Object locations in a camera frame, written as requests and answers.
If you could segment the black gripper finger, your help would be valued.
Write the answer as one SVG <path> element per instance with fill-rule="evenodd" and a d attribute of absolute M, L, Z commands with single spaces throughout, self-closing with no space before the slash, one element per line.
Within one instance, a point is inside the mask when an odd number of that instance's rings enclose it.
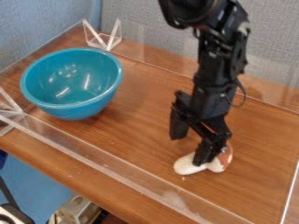
<path fill-rule="evenodd" d="M 199 147 L 195 151 L 192 164 L 200 166 L 210 163 L 212 159 L 226 151 L 227 141 L 230 139 L 228 134 L 211 134 L 204 135 L 200 140 Z"/>
<path fill-rule="evenodd" d="M 190 125 L 187 123 L 188 109 L 184 103 L 176 99 L 172 103 L 171 118 L 170 118 L 170 137 L 172 140 L 186 138 Z"/>

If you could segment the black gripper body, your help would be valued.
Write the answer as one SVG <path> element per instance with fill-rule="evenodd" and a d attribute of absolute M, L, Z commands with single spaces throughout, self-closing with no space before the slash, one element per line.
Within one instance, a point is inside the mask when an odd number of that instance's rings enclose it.
<path fill-rule="evenodd" d="M 210 81 L 199 76 L 194 77 L 191 94 L 182 90 L 175 92 L 175 100 L 179 99 L 188 109 L 187 123 L 190 129 L 203 137 L 211 134 L 228 134 L 231 131 L 224 117 L 230 112 L 236 93 L 238 82 L 226 80 L 223 83 Z"/>

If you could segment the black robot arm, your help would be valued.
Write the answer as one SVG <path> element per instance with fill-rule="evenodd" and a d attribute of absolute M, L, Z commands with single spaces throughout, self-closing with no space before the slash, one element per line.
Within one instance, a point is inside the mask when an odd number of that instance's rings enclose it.
<path fill-rule="evenodd" d="M 200 166 L 227 148 L 231 131 L 224 117 L 236 90 L 243 88 L 250 30 L 248 13 L 239 0 L 158 0 L 166 23 L 175 29 L 192 29 L 199 40 L 199 69 L 192 92 L 175 92 L 170 136 L 183 139 L 195 130 L 202 141 L 191 163 Z"/>

